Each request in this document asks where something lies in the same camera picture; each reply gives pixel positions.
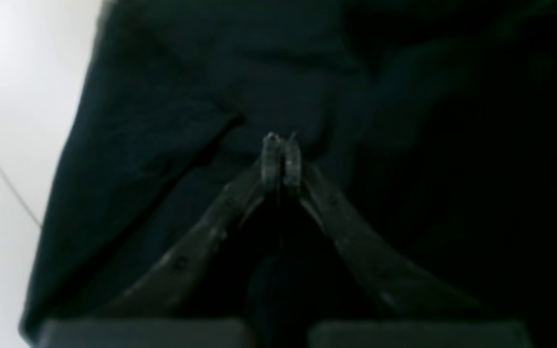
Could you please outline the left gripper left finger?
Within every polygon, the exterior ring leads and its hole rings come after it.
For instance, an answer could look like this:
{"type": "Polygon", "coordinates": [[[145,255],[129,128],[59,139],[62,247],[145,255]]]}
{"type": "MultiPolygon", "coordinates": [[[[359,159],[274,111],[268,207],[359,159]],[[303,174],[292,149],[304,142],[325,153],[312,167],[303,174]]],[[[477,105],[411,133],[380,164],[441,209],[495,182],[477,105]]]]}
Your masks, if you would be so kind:
{"type": "Polygon", "coordinates": [[[96,317],[152,317],[181,306],[203,279],[230,227],[243,223],[265,198],[276,198],[280,187],[281,137],[269,133],[254,165],[228,183],[201,220],[96,317]]]}

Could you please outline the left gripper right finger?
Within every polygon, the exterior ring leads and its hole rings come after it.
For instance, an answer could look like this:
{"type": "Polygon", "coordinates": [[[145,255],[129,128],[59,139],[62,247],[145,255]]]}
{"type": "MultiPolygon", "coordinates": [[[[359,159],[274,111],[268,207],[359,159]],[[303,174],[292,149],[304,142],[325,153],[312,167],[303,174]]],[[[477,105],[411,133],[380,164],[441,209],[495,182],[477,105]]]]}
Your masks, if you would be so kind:
{"type": "Polygon", "coordinates": [[[360,216],[294,139],[284,140],[283,185],[331,240],[353,279],[380,312],[394,315],[473,315],[482,304],[396,251],[360,216]]]}

